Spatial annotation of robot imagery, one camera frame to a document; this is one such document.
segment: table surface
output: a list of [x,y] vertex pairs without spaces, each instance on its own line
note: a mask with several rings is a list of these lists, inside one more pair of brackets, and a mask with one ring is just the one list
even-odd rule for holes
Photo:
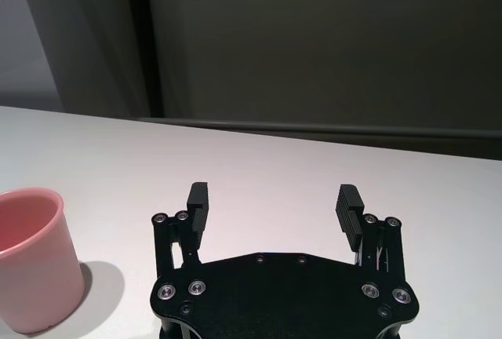
[[[402,338],[500,337],[502,162],[15,108],[0,108],[0,134],[0,191],[63,196],[90,285],[36,338],[158,338],[150,219],[182,210],[194,181],[209,183],[203,262],[277,251],[352,263],[334,206],[355,184],[366,212],[403,222],[420,313]],[[23,336],[0,323],[0,337]]]

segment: pink cup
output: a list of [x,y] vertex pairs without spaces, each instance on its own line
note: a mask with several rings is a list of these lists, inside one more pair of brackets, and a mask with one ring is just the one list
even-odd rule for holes
[[45,330],[83,294],[60,195],[44,188],[0,194],[0,319],[22,334]]

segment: screw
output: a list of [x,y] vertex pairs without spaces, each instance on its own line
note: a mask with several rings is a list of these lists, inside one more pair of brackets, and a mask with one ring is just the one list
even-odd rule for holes
[[361,290],[365,296],[369,298],[377,298],[380,296],[380,291],[373,284],[365,284],[362,286]]
[[181,305],[181,308],[180,308],[180,312],[182,312],[183,314],[188,314],[190,313],[190,305],[189,304],[183,304]]
[[162,223],[166,219],[166,216],[164,213],[158,213],[157,215],[154,216],[154,221],[156,223]]
[[389,224],[392,227],[398,227],[401,223],[395,217],[389,217],[387,219],[387,224]]
[[391,309],[387,305],[379,306],[378,309],[376,310],[376,312],[378,313],[378,315],[380,317],[385,318],[385,319],[392,317]]
[[157,292],[157,296],[161,300],[169,300],[170,298],[173,298],[175,293],[176,293],[176,288],[174,288],[174,285],[165,284],[160,287],[160,289]]
[[409,304],[411,302],[411,296],[403,288],[396,288],[393,290],[392,296],[394,296],[394,299],[401,304]]
[[194,296],[198,296],[199,294],[203,294],[206,290],[206,284],[201,280],[195,280],[190,283],[188,286],[188,292],[193,294]]
[[368,224],[375,224],[377,222],[377,218],[371,213],[367,213],[366,215],[364,215],[364,221]]
[[187,211],[181,211],[176,214],[176,217],[178,220],[186,220],[188,219],[188,212]]

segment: wall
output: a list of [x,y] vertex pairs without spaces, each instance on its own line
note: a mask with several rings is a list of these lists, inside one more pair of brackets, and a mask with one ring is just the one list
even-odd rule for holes
[[152,0],[171,116],[499,129],[502,0]]
[[0,104],[149,115],[128,0],[2,1]]
[[0,0],[0,105],[63,106],[27,0]]

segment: black metal plate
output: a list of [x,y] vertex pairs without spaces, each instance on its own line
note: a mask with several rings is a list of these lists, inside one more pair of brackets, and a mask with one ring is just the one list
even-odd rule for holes
[[[194,280],[206,284],[199,296],[188,293]],[[157,291],[166,283],[176,294],[162,301]],[[365,283],[376,285],[380,296],[365,296]],[[410,293],[409,304],[392,297],[398,287]],[[378,314],[383,305],[390,317]],[[412,321],[419,309],[410,286],[387,273],[298,253],[256,253],[173,270],[156,282],[151,307],[202,339],[374,339]]]

